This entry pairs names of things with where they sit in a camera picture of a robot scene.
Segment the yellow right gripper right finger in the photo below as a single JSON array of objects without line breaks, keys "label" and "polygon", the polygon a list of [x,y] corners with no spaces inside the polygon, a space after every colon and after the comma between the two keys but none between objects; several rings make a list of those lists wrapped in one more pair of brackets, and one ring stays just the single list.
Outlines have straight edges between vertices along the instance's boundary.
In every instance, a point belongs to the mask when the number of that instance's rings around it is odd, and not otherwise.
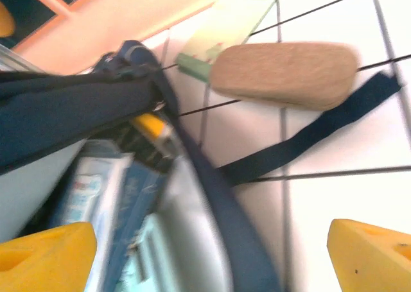
[{"label": "yellow right gripper right finger", "polygon": [[342,291],[410,291],[409,234],[334,219],[327,248]]}]

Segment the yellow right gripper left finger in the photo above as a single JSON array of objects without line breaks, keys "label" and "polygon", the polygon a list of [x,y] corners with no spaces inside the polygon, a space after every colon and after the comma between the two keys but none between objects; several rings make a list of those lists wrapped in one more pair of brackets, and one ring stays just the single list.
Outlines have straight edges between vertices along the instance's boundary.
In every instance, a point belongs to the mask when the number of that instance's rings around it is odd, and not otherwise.
[{"label": "yellow right gripper left finger", "polygon": [[1,244],[1,291],[83,291],[96,255],[88,222]]}]

